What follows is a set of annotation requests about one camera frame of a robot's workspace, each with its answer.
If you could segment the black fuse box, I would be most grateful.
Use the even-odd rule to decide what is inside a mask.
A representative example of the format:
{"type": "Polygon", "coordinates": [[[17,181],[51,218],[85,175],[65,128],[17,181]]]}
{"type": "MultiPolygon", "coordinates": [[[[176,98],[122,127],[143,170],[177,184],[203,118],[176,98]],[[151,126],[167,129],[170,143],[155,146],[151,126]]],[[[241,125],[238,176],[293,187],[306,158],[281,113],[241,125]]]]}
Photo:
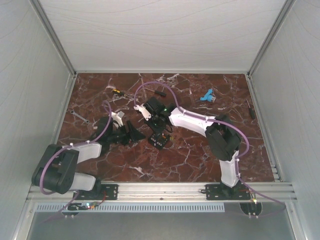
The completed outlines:
{"type": "Polygon", "coordinates": [[[169,134],[156,134],[153,133],[149,138],[148,138],[148,143],[151,144],[151,146],[155,147],[158,150],[162,150],[165,145],[170,141],[171,136],[169,134]]]}

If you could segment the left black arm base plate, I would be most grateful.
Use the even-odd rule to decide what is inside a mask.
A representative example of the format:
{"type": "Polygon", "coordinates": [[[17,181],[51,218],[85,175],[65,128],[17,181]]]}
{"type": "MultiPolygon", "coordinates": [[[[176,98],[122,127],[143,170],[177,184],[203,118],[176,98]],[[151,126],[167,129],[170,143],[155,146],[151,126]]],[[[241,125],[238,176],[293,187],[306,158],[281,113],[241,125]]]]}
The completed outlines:
{"type": "Polygon", "coordinates": [[[77,201],[102,201],[102,200],[117,200],[118,199],[118,184],[101,184],[94,186],[90,191],[81,190],[77,196],[77,201]]]}

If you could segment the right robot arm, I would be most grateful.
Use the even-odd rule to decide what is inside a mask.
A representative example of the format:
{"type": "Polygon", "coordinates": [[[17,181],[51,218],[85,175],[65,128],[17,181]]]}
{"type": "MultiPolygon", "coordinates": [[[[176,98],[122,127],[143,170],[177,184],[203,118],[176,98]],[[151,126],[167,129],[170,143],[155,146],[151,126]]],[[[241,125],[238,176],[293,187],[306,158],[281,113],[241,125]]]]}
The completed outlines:
{"type": "Polygon", "coordinates": [[[165,106],[155,97],[137,105],[136,110],[152,129],[148,142],[158,150],[170,140],[173,127],[180,127],[204,136],[213,155],[219,159],[221,178],[219,186],[207,186],[207,199],[241,199],[242,184],[236,175],[236,160],[241,143],[240,134],[232,127],[227,115],[205,116],[188,111],[175,104],[165,106]]]}

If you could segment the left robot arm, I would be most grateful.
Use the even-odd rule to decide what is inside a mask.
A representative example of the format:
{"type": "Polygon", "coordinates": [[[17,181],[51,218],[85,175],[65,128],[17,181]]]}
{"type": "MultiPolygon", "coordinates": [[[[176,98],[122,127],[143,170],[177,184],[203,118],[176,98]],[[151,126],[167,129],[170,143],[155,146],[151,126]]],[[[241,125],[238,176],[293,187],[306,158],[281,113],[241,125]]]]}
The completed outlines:
{"type": "Polygon", "coordinates": [[[32,175],[31,183],[46,192],[65,194],[80,190],[91,199],[99,198],[103,193],[101,181],[93,175],[76,172],[77,165],[99,158],[110,150],[112,144],[126,146],[146,138],[129,120],[126,124],[102,117],[97,130],[85,143],[75,146],[50,144],[32,175]]]}

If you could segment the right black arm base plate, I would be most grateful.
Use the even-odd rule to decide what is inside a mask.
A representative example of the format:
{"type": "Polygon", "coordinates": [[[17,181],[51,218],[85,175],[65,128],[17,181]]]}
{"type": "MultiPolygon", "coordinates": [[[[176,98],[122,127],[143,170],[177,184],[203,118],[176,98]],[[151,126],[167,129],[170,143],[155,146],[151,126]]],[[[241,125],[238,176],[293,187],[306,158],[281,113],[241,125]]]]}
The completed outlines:
{"type": "Polygon", "coordinates": [[[210,201],[248,201],[251,200],[249,190],[240,182],[234,187],[228,187],[223,183],[206,184],[201,190],[210,201]]]}

